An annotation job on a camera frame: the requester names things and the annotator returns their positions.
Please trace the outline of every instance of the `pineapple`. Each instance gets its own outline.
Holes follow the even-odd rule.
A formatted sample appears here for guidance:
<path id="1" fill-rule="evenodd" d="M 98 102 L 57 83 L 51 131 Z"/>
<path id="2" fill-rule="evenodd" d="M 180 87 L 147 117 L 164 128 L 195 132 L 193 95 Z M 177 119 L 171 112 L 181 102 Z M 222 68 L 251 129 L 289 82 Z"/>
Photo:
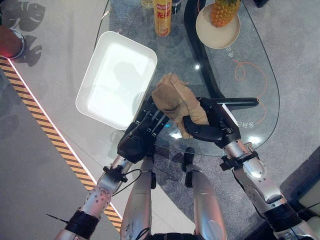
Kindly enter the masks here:
<path id="1" fill-rule="evenodd" d="M 211 20 L 220 28 L 232 21 L 240 7 L 241 0 L 215 0 L 212 5 Z"/>

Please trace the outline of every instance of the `cable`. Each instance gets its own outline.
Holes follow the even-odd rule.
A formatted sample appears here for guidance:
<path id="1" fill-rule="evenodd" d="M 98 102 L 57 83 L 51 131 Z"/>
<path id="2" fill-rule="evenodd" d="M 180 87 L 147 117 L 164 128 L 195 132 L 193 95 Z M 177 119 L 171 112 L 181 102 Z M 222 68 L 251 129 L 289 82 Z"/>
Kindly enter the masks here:
<path id="1" fill-rule="evenodd" d="M 99 32 L 100 32 L 100 28 L 101 28 L 101 23 L 102 23 L 102 20 L 103 20 L 103 16 L 107 10 L 107 6 L 108 6 L 108 3 L 109 3 L 109 0 L 106 2 L 105 4 L 105 8 L 103 10 L 103 13 L 102 13 L 102 18 L 100 20 L 100 24 L 99 24 L 99 28 L 98 28 L 98 33 L 96 34 L 96 38 L 95 38 L 95 42 L 94 42 L 94 49 L 96 48 L 96 45 L 97 45 L 97 41 L 98 41 L 98 36 L 99 36 Z"/>
<path id="2" fill-rule="evenodd" d="M 143 235 L 145 235 L 150 230 L 150 227 L 146 227 L 139 232 L 138 236 L 136 236 L 135 240 L 139 240 L 142 238 Z"/>
<path id="3" fill-rule="evenodd" d="M 63 220 L 63 219 L 61 219 L 61 218 L 59 218 L 59 217 L 56 217 L 56 216 L 52 216 L 52 215 L 50 215 L 50 214 L 48 214 L 48 213 L 46 213 L 46 215 L 48 215 L 49 217 L 51 217 L 51 218 L 53 218 L 53 219 L 57 219 L 57 220 L 59 220 L 59 221 L 61 221 L 61 222 L 64 222 L 64 223 L 66 223 L 66 224 L 69 223 L 69 221 Z"/>
<path id="4" fill-rule="evenodd" d="M 310 209 L 310 208 L 312 208 L 312 207 L 314 207 L 314 206 L 316 206 L 318 204 L 320 204 L 320 202 L 318 202 L 316 204 L 313 204 L 311 206 L 305 207 L 304 209 L 301 209 L 300 211 L 298 211 L 297 214 L 303 213 L 304 211 L 306 211 L 306 210 L 308 210 L 308 209 Z"/>
<path id="5" fill-rule="evenodd" d="M 135 171 L 140 171 L 139 176 L 138 176 L 135 180 L 133 180 L 130 184 L 128 184 L 127 186 L 125 186 L 125 187 L 122 188 L 121 190 L 119 190 L 119 191 L 117 191 L 116 193 L 114 193 L 114 194 L 112 195 L 112 197 L 115 196 L 115 195 L 117 195 L 118 193 L 122 192 L 123 190 L 125 190 L 127 187 L 129 187 L 131 184 L 133 184 L 135 181 L 137 181 L 137 180 L 140 178 L 140 176 L 141 176 L 141 174 L 142 174 L 141 169 L 131 170 L 131 171 L 127 172 L 127 173 L 125 174 L 125 176 L 128 175 L 128 174 L 130 174 L 130 173 L 132 173 L 132 172 L 135 172 Z"/>

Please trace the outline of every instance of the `glass table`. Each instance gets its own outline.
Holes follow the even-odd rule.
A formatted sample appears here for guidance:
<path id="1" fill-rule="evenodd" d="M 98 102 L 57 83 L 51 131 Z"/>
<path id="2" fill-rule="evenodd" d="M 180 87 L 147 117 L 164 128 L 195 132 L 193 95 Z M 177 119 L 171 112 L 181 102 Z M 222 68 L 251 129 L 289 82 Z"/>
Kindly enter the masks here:
<path id="1" fill-rule="evenodd" d="M 243 142 L 252 142 L 256 149 L 271 136 L 277 124 L 277 82 L 261 39 L 243 3 L 237 13 L 240 33 L 231 46 L 211 49 L 199 41 L 195 30 L 196 17 L 199 10 L 211 3 L 205 0 L 182 1 L 180 11 L 171 16 L 170 34 L 161 37 L 155 32 L 153 9 L 143 8 L 141 0 L 127 1 L 126 4 L 109 0 L 97 39 L 106 31 L 114 31 L 155 51 L 158 63 L 146 97 L 150 96 L 164 74 L 176 73 L 187 82 L 197 97 L 257 98 L 258 106 L 232 112 Z M 156 145 L 181 152 L 192 147 L 200 155 L 223 154 L 211 142 L 182 139 L 172 121 L 158 135 Z"/>

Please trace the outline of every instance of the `yellow and black striped tape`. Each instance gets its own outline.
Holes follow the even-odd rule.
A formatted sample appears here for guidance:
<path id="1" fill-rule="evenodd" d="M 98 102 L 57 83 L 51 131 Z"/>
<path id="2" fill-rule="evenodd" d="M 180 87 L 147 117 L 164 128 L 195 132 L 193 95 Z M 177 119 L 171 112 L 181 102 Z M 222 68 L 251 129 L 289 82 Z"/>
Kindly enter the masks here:
<path id="1" fill-rule="evenodd" d="M 4 74 L 12 84 L 15 91 L 18 93 L 23 103 L 26 105 L 28 110 L 31 112 L 32 116 L 35 118 L 37 123 L 41 126 L 42 130 L 45 132 L 47 137 L 51 140 L 52 144 L 61 154 L 65 162 L 72 169 L 77 178 L 81 181 L 87 190 L 91 190 L 95 187 L 95 183 L 91 176 L 86 172 L 77 158 L 74 156 L 72 151 L 69 149 L 64 140 L 60 137 L 56 129 L 53 127 L 52 123 L 46 117 L 44 112 L 41 110 L 29 90 L 26 88 L 22 80 L 19 78 L 10 62 L 5 58 L 0 56 L 0 68 L 3 70 Z M 109 205 L 104 211 L 108 219 L 112 222 L 113 226 L 118 232 L 120 232 L 122 219 L 118 212 Z"/>

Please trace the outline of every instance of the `dark bottle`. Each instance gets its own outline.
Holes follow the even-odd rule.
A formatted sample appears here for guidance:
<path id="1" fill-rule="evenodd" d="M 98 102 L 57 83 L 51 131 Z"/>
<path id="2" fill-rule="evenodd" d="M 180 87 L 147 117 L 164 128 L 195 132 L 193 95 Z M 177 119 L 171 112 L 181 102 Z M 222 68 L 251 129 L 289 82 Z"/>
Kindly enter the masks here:
<path id="1" fill-rule="evenodd" d="M 253 0 L 258 8 L 262 8 L 269 0 Z"/>
<path id="2" fill-rule="evenodd" d="M 176 14 L 180 11 L 182 0 L 172 0 L 171 14 Z"/>

